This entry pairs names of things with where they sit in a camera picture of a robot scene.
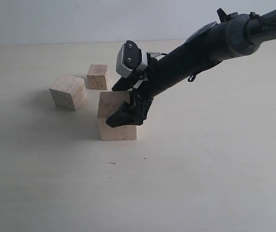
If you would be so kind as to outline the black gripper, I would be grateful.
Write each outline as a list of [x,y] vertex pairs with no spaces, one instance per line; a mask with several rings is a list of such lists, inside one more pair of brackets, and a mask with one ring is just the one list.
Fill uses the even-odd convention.
[[167,58],[150,58],[148,65],[138,65],[127,78],[121,77],[112,91],[131,89],[130,104],[124,101],[119,109],[110,115],[106,123],[112,127],[142,125],[147,118],[153,99],[169,88],[169,62]]

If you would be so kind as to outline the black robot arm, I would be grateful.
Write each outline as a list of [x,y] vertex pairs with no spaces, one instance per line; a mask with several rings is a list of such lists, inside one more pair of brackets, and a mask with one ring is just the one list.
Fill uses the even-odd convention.
[[140,126],[147,118],[155,96],[183,80],[221,62],[255,53],[263,42],[276,40],[276,10],[264,15],[227,14],[217,10],[219,22],[211,22],[193,33],[169,53],[146,52],[131,40],[122,44],[116,61],[120,76],[112,91],[129,93],[106,123],[112,127]]

